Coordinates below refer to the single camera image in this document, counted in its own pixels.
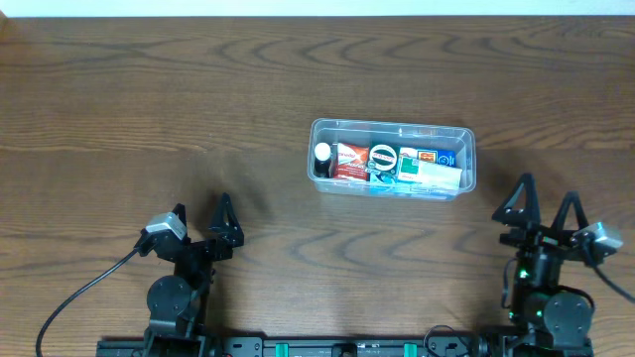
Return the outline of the blue KoolFever box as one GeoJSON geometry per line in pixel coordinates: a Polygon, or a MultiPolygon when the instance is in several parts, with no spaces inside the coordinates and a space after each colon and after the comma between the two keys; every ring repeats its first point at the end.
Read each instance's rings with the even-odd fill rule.
{"type": "Polygon", "coordinates": [[[430,162],[438,165],[444,165],[452,168],[458,168],[456,165],[455,153],[453,151],[444,150],[432,150],[432,149],[420,149],[411,147],[398,147],[399,148],[399,160],[397,164],[397,172],[394,175],[372,173],[368,168],[368,178],[370,182],[387,184],[393,187],[402,188],[405,185],[414,185],[422,188],[436,188],[436,187],[424,187],[421,184],[400,182],[397,179],[399,167],[402,157],[414,158],[420,161],[430,162]]]}

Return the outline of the white green Panadol box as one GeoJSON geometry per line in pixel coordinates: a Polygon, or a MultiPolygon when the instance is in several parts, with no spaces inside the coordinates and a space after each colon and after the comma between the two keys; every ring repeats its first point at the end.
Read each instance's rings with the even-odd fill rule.
{"type": "Polygon", "coordinates": [[[402,157],[397,179],[424,187],[458,190],[461,173],[458,168],[402,157]]]}

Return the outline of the dark bottle white cap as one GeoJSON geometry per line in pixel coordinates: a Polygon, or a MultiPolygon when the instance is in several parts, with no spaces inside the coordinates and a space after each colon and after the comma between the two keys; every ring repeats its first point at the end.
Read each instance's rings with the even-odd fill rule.
{"type": "Polygon", "coordinates": [[[314,171],[318,178],[330,178],[331,145],[320,142],[314,147],[314,171]]]}

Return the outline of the red Panadol ActiFast box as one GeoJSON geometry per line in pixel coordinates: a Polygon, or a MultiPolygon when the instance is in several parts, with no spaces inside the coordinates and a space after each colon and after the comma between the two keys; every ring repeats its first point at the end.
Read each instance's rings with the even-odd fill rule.
{"type": "Polygon", "coordinates": [[[333,177],[335,179],[367,181],[368,154],[368,147],[338,143],[336,145],[336,163],[333,177]]]}

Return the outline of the green Zam-Buk box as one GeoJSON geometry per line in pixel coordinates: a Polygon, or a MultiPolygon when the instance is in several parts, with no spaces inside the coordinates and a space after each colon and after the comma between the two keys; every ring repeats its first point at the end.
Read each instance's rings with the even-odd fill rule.
{"type": "Polygon", "coordinates": [[[394,175],[397,172],[399,148],[381,142],[373,142],[368,153],[367,168],[372,173],[394,175]]]}

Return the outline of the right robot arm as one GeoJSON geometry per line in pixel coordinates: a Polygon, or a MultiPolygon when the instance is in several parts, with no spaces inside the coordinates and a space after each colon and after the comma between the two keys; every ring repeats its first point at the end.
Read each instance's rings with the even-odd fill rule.
{"type": "Polygon", "coordinates": [[[492,219],[510,228],[500,243],[517,250],[513,290],[501,306],[511,324],[484,334],[492,356],[590,356],[588,332],[594,301],[586,292],[560,284],[566,261],[582,261],[582,240],[565,228],[572,210],[578,229],[587,228],[579,195],[568,192],[550,226],[542,224],[535,180],[522,174],[492,219]]]}

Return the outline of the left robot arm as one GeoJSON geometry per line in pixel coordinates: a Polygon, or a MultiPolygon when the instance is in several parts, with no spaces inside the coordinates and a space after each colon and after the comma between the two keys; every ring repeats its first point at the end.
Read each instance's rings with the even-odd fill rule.
{"type": "Polygon", "coordinates": [[[188,236],[182,204],[154,216],[141,231],[136,252],[154,252],[174,265],[174,272],[157,279],[147,293],[149,327],[144,356],[221,356],[220,338],[204,327],[206,303],[213,284],[213,264],[229,260],[244,245],[244,233],[230,196],[221,196],[208,230],[212,236],[193,242],[188,236]]]}

